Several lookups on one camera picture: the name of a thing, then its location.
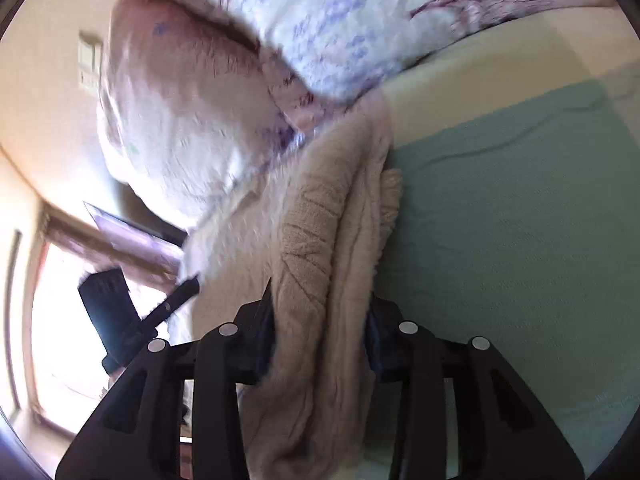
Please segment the beige cable knit sweater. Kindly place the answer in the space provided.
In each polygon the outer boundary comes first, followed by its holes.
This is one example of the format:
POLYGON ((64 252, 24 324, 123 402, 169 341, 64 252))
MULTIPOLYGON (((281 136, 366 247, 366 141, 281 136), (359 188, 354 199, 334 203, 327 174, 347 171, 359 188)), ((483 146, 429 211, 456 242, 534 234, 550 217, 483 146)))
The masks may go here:
POLYGON ((271 259, 276 346, 239 403, 254 479, 333 479, 358 460, 373 390, 364 326, 401 198, 392 144, 384 101, 365 96, 292 175, 271 259))

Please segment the black framed mirror panel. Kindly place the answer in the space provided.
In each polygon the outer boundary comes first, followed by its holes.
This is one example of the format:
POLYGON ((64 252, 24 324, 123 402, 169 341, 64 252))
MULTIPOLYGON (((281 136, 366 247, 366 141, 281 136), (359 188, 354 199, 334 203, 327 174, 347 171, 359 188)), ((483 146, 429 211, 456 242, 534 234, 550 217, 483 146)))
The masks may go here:
POLYGON ((85 204, 98 230, 114 249, 177 275, 183 257, 186 232, 170 224, 158 229, 118 218, 96 206, 85 204))

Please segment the patchwork floral bed quilt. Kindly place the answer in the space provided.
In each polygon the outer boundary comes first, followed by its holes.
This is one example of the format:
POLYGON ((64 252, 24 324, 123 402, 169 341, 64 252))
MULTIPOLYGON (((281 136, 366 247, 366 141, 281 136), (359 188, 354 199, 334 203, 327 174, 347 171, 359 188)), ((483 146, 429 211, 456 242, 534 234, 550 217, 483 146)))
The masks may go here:
MULTIPOLYGON (((637 478, 639 38, 626 14, 520 18, 365 96, 386 105, 386 165, 402 181, 371 299, 438 338, 487 338, 561 430, 579 479, 637 478)), ((190 234, 182 270, 201 291, 173 340, 200 340, 271 292, 286 190, 331 124, 221 196, 190 234)), ((360 454, 333 479, 390 477, 401 386, 369 368, 360 454)))

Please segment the pink floral left pillow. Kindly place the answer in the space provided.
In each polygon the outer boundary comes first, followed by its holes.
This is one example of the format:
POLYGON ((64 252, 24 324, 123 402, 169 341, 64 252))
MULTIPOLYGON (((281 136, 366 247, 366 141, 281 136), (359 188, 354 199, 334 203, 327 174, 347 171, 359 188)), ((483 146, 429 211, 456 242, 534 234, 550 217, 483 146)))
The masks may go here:
POLYGON ((326 118, 276 56, 175 0, 116 2, 100 107, 112 177, 185 231, 326 118))

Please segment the blue floral right pillow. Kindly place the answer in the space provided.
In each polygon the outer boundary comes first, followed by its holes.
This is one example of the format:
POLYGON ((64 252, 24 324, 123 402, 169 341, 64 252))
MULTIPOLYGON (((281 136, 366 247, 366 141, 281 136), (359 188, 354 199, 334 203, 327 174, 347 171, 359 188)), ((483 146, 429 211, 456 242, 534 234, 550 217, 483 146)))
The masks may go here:
POLYGON ((177 0, 277 52, 317 96, 348 102, 427 55, 514 18, 613 0, 177 0))

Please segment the white wall switch plate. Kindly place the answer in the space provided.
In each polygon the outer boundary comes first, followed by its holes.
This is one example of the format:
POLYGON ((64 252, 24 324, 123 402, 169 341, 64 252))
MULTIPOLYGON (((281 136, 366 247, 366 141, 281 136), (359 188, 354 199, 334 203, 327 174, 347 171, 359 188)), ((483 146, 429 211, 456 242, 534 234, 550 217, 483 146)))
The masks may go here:
POLYGON ((102 70, 103 42, 98 36, 80 32, 78 35, 78 82, 86 91, 97 92, 102 70))

